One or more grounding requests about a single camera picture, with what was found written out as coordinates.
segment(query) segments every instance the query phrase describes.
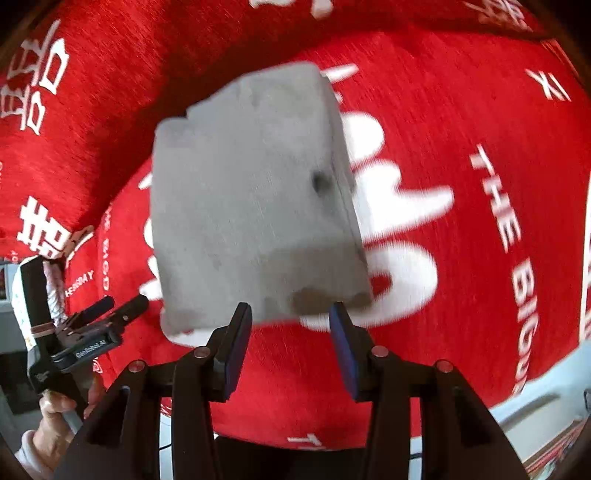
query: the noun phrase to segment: white sleeve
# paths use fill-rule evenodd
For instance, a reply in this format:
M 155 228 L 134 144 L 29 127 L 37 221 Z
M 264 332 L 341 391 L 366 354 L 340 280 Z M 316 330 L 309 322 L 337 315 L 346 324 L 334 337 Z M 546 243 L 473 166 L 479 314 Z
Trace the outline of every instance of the white sleeve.
M 22 434 L 21 449 L 15 456 L 33 480 L 51 480 L 53 471 L 39 457 L 33 445 L 34 434 L 35 430 Z

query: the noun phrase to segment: chinese character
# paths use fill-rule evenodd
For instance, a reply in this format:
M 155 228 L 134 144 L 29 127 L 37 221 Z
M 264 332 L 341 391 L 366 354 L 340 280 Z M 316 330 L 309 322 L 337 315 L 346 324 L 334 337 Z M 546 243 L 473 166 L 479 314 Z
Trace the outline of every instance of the chinese character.
M 29 197 L 27 205 L 21 207 L 22 232 L 17 234 L 17 240 L 44 257 L 57 258 L 71 233 L 53 217 L 48 221 L 47 213 L 43 205 L 37 209 L 37 200 Z
M 41 75 L 41 65 L 45 59 L 47 49 L 53 40 L 53 36 L 56 33 L 57 27 L 60 25 L 59 20 L 55 20 L 47 32 L 47 35 L 43 39 L 43 43 L 39 46 L 37 40 L 25 40 L 21 43 L 22 52 L 20 52 L 20 60 L 17 62 L 17 54 L 14 54 L 10 65 L 8 67 L 7 80 L 10 80 L 18 75 L 33 73 L 33 79 L 30 85 L 27 85 L 24 92 L 21 89 L 11 90 L 8 85 L 4 85 L 0 90 L 0 118 L 4 118 L 8 115 L 20 115 L 21 125 L 20 130 L 25 130 L 26 127 L 30 127 L 36 135 L 40 135 L 41 124 L 43 123 L 43 117 L 45 115 L 45 107 L 41 103 L 41 92 L 36 91 L 31 95 L 31 87 L 37 85 L 41 88 L 49 90 L 52 94 L 57 94 L 57 87 L 61 82 L 61 78 L 64 76 L 68 60 L 70 56 L 66 53 L 66 42 L 63 38 L 59 38 L 51 45 L 49 49 L 49 55 L 43 75 Z M 31 53 L 35 55 L 33 63 L 31 61 Z M 48 75 L 51 71 L 51 67 L 54 63 L 55 58 L 60 59 L 60 65 L 57 69 L 55 78 L 50 80 Z M 15 99 L 22 103 L 22 107 L 16 108 L 14 103 Z M 37 120 L 34 120 L 35 107 L 37 107 L 36 115 Z
M 480 12 L 480 23 L 494 23 L 496 25 L 514 27 L 521 30 L 531 28 L 525 23 L 521 4 L 517 0 L 482 0 L 482 7 L 464 2 L 468 8 Z
M 37 82 L 39 81 L 39 73 L 41 70 L 41 64 L 43 62 L 43 58 L 45 57 L 45 52 L 47 51 L 47 47 L 49 46 L 49 43 L 51 42 L 51 39 L 53 38 L 53 35 L 55 34 L 57 27 L 59 25 L 60 25 L 59 20 L 56 20 L 55 22 L 53 22 L 51 24 L 51 27 L 49 28 L 47 35 L 45 35 L 45 38 L 43 39 L 43 43 L 41 44 L 41 47 L 39 46 L 39 42 L 37 40 L 31 41 L 29 39 L 26 39 L 21 43 L 21 48 L 22 48 L 21 61 L 18 63 L 18 66 L 15 68 L 14 64 L 17 59 L 17 54 L 13 55 L 12 60 L 10 61 L 10 65 L 8 66 L 7 80 L 14 78 L 17 75 L 20 75 L 21 73 L 33 72 L 33 80 L 31 81 L 31 86 L 34 87 L 35 85 L 37 85 Z M 33 52 L 37 56 L 37 59 L 35 60 L 34 63 L 31 63 L 29 65 L 25 65 L 25 63 L 27 61 L 27 57 L 29 55 L 29 52 Z
M 11 90 L 8 85 L 4 85 L 0 89 L 0 118 L 5 118 L 8 115 L 20 115 L 21 116 L 21 130 L 25 130 L 26 122 L 26 111 L 29 102 L 29 95 L 31 89 L 27 85 L 25 92 L 23 93 L 20 88 Z M 14 100 L 21 102 L 21 107 L 15 108 Z

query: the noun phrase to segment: human hand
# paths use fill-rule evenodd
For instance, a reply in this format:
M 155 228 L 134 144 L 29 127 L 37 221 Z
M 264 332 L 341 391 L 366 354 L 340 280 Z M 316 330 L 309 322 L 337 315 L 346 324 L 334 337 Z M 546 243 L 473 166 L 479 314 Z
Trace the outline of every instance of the human hand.
M 105 393 L 102 377 L 94 373 L 92 386 L 88 391 L 88 407 L 84 410 L 85 419 Z M 61 393 L 48 390 L 39 401 L 39 406 L 43 419 L 33 435 L 33 445 L 43 462 L 55 470 L 74 438 L 74 434 L 61 414 L 74 410 L 76 402 Z

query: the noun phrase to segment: screw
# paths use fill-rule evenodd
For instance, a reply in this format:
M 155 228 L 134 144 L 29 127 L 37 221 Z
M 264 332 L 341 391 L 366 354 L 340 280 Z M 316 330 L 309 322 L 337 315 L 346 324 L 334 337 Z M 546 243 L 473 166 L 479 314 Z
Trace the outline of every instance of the screw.
M 211 353 L 212 351 L 206 346 L 198 346 L 195 350 L 193 350 L 193 355 L 195 358 L 207 358 Z
M 451 363 L 449 360 L 437 360 L 437 362 L 435 362 L 435 367 L 440 372 L 443 372 L 445 374 L 448 374 L 449 372 L 453 371 L 453 363 Z
M 371 354 L 378 358 L 385 358 L 388 356 L 389 353 L 389 350 L 382 345 L 376 345 L 371 349 Z
M 129 371 L 136 374 L 137 372 L 141 372 L 146 366 L 146 363 L 143 360 L 134 360 L 129 364 Z

